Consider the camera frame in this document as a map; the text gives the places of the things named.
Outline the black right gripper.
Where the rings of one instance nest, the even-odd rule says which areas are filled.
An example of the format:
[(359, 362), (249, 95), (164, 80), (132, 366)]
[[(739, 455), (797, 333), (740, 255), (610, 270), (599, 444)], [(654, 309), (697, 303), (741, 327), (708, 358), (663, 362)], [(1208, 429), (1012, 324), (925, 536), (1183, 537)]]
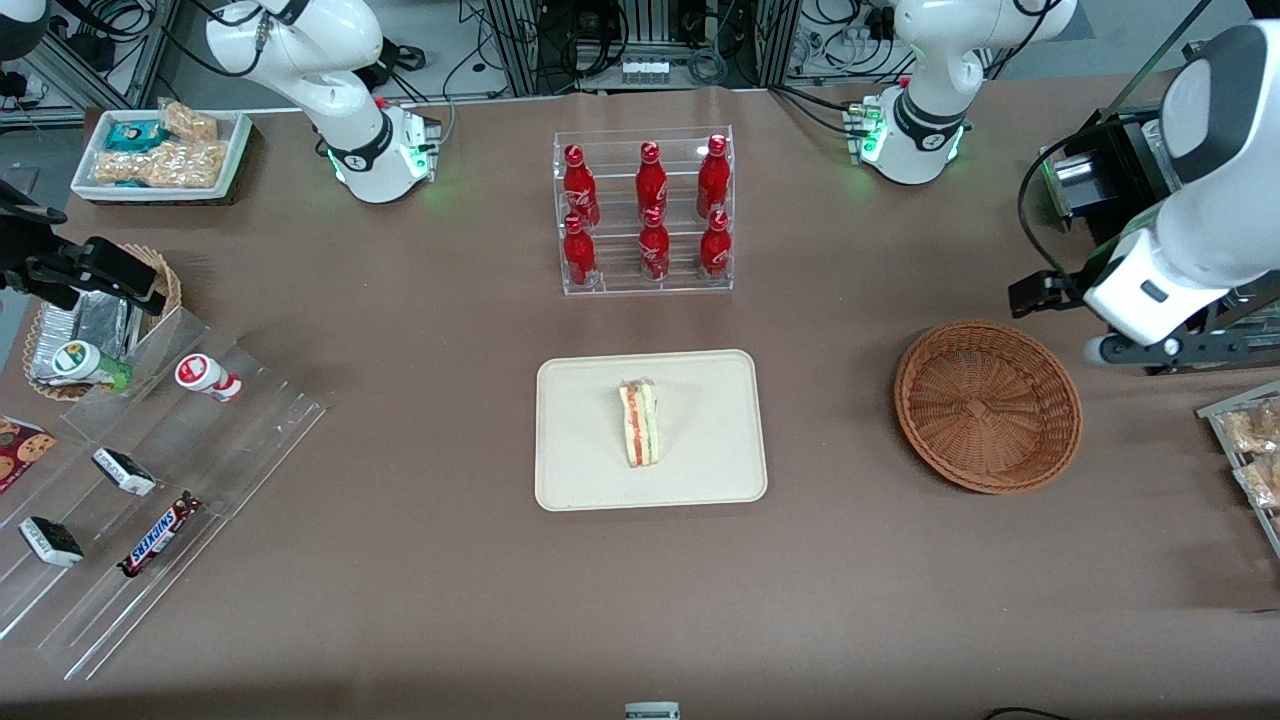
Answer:
[(74, 307), (86, 254), (86, 281), (95, 288), (150, 316), (163, 315), (166, 296), (157, 291), (154, 266), (102, 237), (87, 238), (86, 250), (60, 250), (64, 241), (54, 227), (65, 222), (61, 210), (40, 205), (1, 181), (3, 288), (56, 307)]

